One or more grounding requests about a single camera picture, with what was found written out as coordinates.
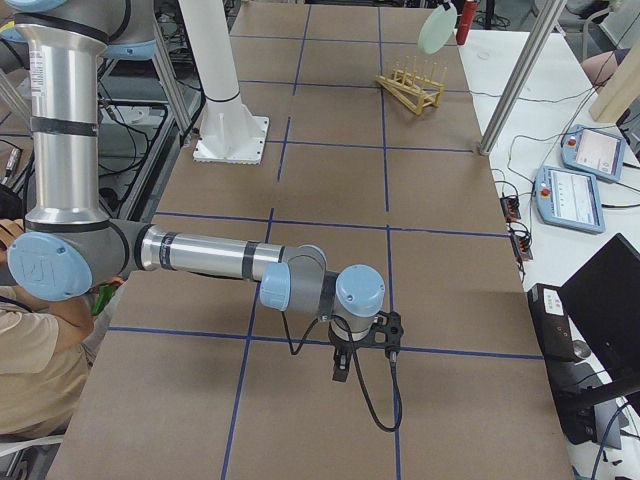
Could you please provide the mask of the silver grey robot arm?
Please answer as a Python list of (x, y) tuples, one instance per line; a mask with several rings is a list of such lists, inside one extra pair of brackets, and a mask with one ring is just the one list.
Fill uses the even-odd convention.
[(87, 292), (134, 270), (187, 271), (259, 284), (263, 305), (328, 324), (334, 373), (345, 381), (361, 347), (393, 358), (401, 329), (383, 311), (381, 275), (366, 265), (339, 273), (312, 245), (168, 232), (110, 218), (99, 205), (97, 71), (100, 58), (149, 59), (156, 50), (149, 1), (16, 1), (15, 27), (30, 62), (36, 203), (8, 267), (48, 301)]

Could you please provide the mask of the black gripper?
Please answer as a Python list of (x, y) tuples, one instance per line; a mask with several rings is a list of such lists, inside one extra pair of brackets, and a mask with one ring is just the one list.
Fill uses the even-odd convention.
[(354, 343), (349, 338), (343, 339), (340, 337), (332, 327), (328, 329), (328, 338), (334, 347), (332, 380), (344, 383), (349, 375)]

